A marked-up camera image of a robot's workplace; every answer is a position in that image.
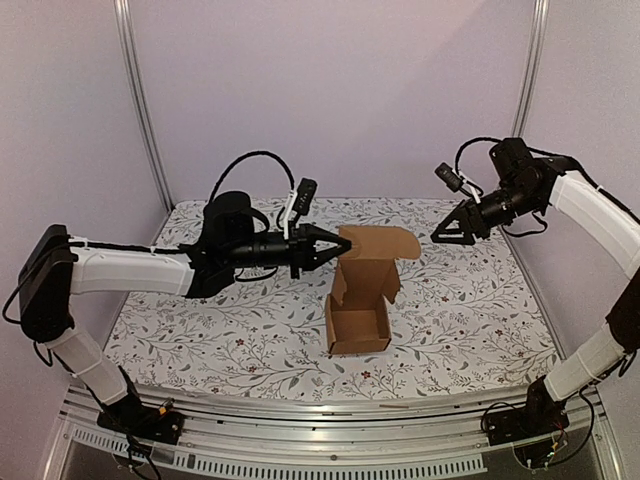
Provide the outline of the brown cardboard box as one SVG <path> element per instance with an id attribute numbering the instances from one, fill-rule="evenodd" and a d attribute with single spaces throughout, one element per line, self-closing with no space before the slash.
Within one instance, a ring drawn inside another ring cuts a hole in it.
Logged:
<path id="1" fill-rule="evenodd" d="M 343 225 L 351 249 L 338 257 L 325 305 L 328 353 L 386 350 L 391 341 L 387 305 L 401 289 L 396 262 L 421 255 L 417 237 L 398 226 Z"/>

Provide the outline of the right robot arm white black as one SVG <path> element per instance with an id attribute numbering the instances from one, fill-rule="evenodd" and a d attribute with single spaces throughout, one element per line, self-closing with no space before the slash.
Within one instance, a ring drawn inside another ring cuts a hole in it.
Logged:
<path id="1" fill-rule="evenodd" d="M 548 210 L 570 219 L 570 232 L 587 236 L 575 247 L 561 243 L 581 277 L 570 298 L 584 293 L 604 318 L 574 353 L 530 386 L 530 404 L 516 422 L 524 435 L 537 436 L 554 422 L 556 405 L 630 364 L 639 350 L 639 219 L 571 156 L 533 148 L 519 137 L 481 136 L 468 143 L 490 144 L 498 185 L 491 193 L 477 188 L 461 172 L 459 156 L 453 165 L 438 166 L 436 175 L 466 197 L 435 228 L 433 242 L 471 246 L 527 214 L 542 221 Z"/>

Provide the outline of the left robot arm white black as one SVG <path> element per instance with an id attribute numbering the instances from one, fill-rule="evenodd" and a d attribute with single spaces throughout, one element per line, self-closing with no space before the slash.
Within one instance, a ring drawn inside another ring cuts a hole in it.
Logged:
<path id="1" fill-rule="evenodd" d="M 61 360 L 126 433 L 141 433 L 149 423 L 146 408 L 125 373 L 76 325 L 71 296 L 116 291 L 207 299 L 231 286 L 239 269 L 286 266 L 298 278 L 351 248 L 312 224 L 289 220 L 281 231 L 258 231 L 257 222 L 269 223 L 249 195 L 229 191 L 206 204 L 197 241 L 174 249 L 91 242 L 51 225 L 20 271 L 9 296 L 19 303 L 19 316 L 7 321 Z"/>

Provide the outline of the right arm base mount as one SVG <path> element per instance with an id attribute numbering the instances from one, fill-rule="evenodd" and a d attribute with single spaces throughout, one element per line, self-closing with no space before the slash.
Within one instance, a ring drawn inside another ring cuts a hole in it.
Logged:
<path id="1" fill-rule="evenodd" d="M 569 426 L 565 404 L 546 391 L 531 391 L 521 407 L 507 402 L 490 405 L 481 416 L 480 428 L 491 446 L 562 431 Z"/>

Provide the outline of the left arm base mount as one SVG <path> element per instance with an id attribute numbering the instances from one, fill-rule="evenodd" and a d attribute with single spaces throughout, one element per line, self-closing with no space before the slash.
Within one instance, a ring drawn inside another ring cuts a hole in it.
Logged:
<path id="1" fill-rule="evenodd" d="M 185 416 L 174 409 L 173 398 L 160 406 L 147 406 L 137 394 L 129 393 L 112 405 L 98 405 L 97 424 L 102 428 L 169 445 L 176 445 L 181 436 Z"/>

